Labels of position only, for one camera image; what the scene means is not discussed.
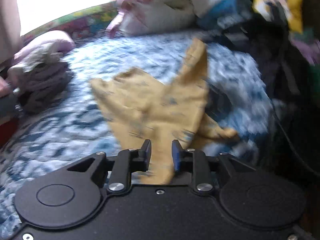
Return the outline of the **teal blue blanket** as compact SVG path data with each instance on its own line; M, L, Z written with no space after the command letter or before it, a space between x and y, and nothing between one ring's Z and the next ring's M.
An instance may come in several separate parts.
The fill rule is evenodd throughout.
M203 30L223 30L252 18L252 0L223 0L197 18Z

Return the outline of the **yellow cartoon cushion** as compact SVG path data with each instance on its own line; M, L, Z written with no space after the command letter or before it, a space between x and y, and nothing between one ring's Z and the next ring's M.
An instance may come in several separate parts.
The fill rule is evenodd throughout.
M303 32L302 17L303 0L253 0L253 10L267 21L275 20L275 13L279 9L284 13L291 32Z

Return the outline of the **grey window curtain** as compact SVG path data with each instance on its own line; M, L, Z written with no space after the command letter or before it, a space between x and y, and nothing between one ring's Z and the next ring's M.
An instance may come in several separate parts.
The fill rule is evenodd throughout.
M17 0L0 0L1 63L21 49L21 22Z

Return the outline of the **cream pink rolled duvet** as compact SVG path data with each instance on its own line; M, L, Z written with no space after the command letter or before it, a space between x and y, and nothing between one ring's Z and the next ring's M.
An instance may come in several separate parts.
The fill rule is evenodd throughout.
M106 28L110 38L117 33L140 36L185 29L195 21L191 0L117 0L118 14Z

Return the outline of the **mustard yellow printed garment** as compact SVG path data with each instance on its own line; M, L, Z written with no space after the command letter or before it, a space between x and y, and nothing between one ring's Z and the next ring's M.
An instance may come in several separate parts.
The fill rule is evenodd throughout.
M209 86L207 47L193 39L178 75L165 85L140 68L131 68L110 81L91 79L95 100L123 149L152 142L142 184L167 184L174 176L171 143L201 148L211 142L238 139L233 128L221 127L205 113Z

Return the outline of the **green patterned pillow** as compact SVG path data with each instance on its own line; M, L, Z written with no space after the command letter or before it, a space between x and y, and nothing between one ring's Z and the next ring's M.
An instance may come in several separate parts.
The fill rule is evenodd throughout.
M315 38L312 28L290 35L291 43L300 51L310 65L319 64L319 39Z

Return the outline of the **lilac grey clothes pile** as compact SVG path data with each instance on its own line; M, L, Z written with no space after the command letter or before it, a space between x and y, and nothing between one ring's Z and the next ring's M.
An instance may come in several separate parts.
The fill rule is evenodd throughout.
M9 68L9 80L18 89L18 101L24 111L41 112L67 87L74 74L62 56L53 45L46 45Z

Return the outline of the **colourful alphabet bed bumper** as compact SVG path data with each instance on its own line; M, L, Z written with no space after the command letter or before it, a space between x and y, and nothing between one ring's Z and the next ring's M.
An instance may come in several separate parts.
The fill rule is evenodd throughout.
M96 5L52 20L22 35L22 41L26 45L34 38L54 30L64 31L76 40L82 39L106 29L117 13L115 1Z

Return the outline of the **purple pillow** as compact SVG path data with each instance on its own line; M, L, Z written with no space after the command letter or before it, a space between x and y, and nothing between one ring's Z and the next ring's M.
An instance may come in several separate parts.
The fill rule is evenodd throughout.
M66 32L60 30L49 31L34 38L19 52L17 52L14 55L13 64L18 64L31 52L46 45L53 45L55 52L61 52L64 54L75 48L75 42Z

